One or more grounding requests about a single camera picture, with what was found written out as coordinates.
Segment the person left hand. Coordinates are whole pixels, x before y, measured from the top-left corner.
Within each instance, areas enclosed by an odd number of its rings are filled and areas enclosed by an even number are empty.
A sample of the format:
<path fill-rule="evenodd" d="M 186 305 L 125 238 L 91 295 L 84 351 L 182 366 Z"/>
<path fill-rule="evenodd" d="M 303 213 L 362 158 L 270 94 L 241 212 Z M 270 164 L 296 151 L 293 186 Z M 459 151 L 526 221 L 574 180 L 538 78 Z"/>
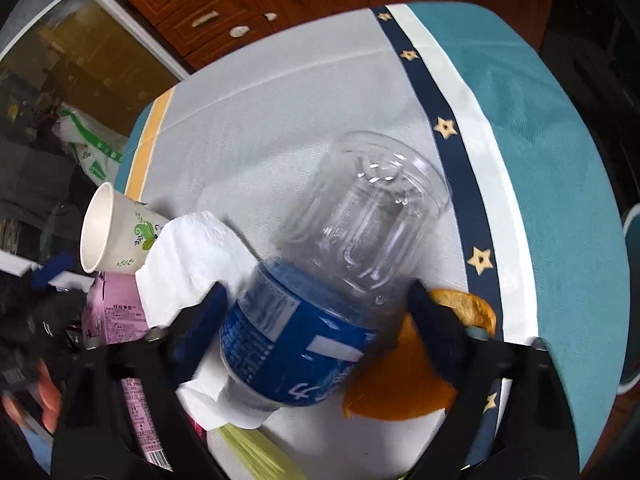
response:
<path fill-rule="evenodd" d="M 39 425 L 43 427 L 49 434 L 54 434 L 56 426 L 58 426 L 58 416 L 60 416 L 62 408 L 62 396 L 56 388 L 50 377 L 45 362 L 38 363 L 39 379 L 37 382 L 37 392 L 40 397 L 39 404 L 42 408 Z M 17 404 L 12 396 L 2 396 L 2 405 L 6 414 L 21 429 L 32 430 L 32 425 L 25 418 L 26 412 Z"/>

